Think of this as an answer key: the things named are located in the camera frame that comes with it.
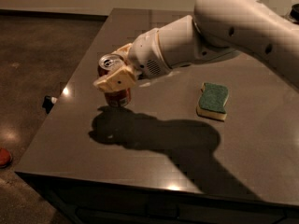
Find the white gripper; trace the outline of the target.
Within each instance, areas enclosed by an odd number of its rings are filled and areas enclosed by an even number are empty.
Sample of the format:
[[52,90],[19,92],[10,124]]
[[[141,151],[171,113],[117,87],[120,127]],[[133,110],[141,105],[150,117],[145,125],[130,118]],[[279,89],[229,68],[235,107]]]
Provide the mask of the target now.
[[132,88],[138,76],[143,79],[153,79],[168,75],[171,68],[164,61],[159,46],[159,29],[154,28],[140,35],[134,42],[114,50],[115,63],[131,65],[98,66],[99,78],[93,83],[94,87],[104,93],[112,93]]

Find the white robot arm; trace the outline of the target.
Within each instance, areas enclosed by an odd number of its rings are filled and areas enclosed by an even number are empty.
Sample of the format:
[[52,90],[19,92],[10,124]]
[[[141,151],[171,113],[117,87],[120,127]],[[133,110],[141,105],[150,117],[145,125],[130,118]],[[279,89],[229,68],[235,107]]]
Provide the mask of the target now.
[[153,28],[99,65],[107,73],[94,81],[105,93],[131,88],[194,64],[216,63],[239,51],[268,65],[293,86],[299,84],[298,25],[259,0],[196,0],[193,14]]

